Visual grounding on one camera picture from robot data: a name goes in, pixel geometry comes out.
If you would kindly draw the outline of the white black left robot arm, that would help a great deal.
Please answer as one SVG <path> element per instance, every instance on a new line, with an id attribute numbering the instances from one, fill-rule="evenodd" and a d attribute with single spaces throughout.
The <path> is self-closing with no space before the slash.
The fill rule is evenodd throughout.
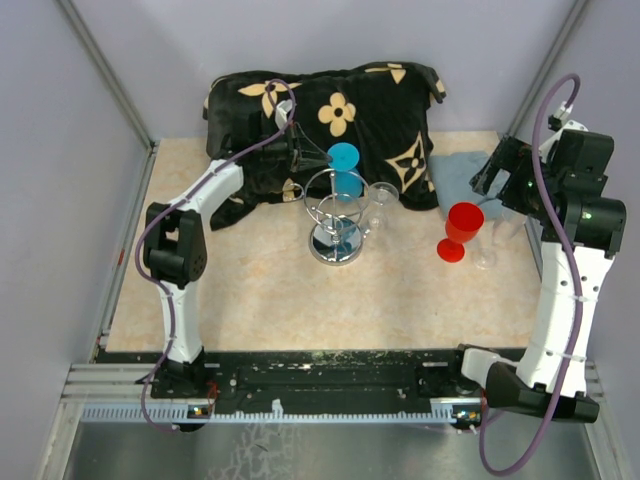
<path id="1" fill-rule="evenodd" d="M 159 360 L 140 381 L 149 385 L 163 376 L 194 397 L 208 384 L 204 346 L 198 326 L 198 282 L 207 267 L 205 224 L 245 183 L 251 167 L 272 163 L 297 173 L 324 166 L 330 156 L 315 145 L 294 120 L 289 101 L 276 107 L 276 130 L 260 133 L 251 145 L 223 147 L 204 173 L 168 203 L 153 202 L 135 246 L 138 273 L 157 288 L 162 307 L 165 346 Z"/>

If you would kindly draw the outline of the clear wine glass front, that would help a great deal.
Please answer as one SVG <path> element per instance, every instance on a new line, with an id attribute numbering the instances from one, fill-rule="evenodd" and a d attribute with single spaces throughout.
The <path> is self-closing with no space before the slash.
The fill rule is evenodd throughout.
<path id="1" fill-rule="evenodd" d="M 521 230 L 526 218 L 523 214 L 504 208 L 488 229 L 487 237 L 476 238 L 472 260 L 480 269 L 493 268 L 498 261 L 498 252 Z"/>

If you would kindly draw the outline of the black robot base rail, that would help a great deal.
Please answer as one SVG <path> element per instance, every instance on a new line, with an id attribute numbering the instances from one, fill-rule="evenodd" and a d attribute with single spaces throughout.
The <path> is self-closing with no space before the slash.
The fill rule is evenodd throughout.
<path id="1" fill-rule="evenodd" d="M 477 405 L 459 349 L 204 352 L 194 365 L 163 362 L 154 399 L 201 399 L 217 414 L 427 414 L 439 400 Z"/>

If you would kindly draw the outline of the blue plastic wine glass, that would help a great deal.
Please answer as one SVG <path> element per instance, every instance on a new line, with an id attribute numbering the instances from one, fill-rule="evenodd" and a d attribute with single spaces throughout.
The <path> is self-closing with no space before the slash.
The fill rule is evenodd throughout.
<path id="1" fill-rule="evenodd" d="M 359 198 L 363 191 L 357 170 L 359 150 L 350 143 L 339 142 L 329 148 L 328 155 L 331 157 L 329 167 L 335 171 L 337 199 L 347 203 Z"/>

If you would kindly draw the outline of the red plastic wine glass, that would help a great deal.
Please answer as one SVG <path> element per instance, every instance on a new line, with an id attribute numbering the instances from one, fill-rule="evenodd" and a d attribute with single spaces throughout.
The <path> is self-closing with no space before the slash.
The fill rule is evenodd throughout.
<path id="1" fill-rule="evenodd" d="M 461 261 L 465 254 L 465 245 L 473 240 L 485 223 L 481 208 L 470 202 L 453 205 L 445 222 L 446 237 L 437 245 L 438 256 L 448 263 Z"/>

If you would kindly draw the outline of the clear wine glass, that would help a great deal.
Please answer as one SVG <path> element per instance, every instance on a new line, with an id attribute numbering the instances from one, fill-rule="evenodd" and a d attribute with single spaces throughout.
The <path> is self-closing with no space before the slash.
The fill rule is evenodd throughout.
<path id="1" fill-rule="evenodd" d="M 368 189 L 369 205 L 362 227 L 366 233 L 382 231 L 389 225 L 390 210 L 399 201 L 399 192 L 388 182 L 376 182 Z"/>
<path id="2" fill-rule="evenodd" d="M 493 268 L 498 261 L 498 252 L 521 230 L 526 218 L 523 214 L 504 208 L 488 229 L 487 237 L 476 238 L 472 260 L 480 269 Z"/>

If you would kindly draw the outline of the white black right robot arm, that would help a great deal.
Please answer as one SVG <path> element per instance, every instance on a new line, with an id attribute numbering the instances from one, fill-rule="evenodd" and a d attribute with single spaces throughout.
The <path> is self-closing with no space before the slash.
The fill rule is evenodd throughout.
<path id="1" fill-rule="evenodd" d="M 544 185 L 571 244 L 571 260 L 541 200 L 529 144 L 503 137 L 472 178 L 473 190 L 485 193 L 500 171 L 508 172 L 498 199 L 541 224 L 541 290 L 522 358 L 512 361 L 488 349 L 464 347 L 462 361 L 446 372 L 454 393 L 470 395 L 481 386 L 489 407 L 543 417 L 558 390 L 555 420 L 596 421 L 600 407 L 587 395 L 586 350 L 600 290 L 626 224 L 624 203 L 602 194 L 613 151 L 612 137 L 583 128 L 561 129 L 541 148 Z"/>

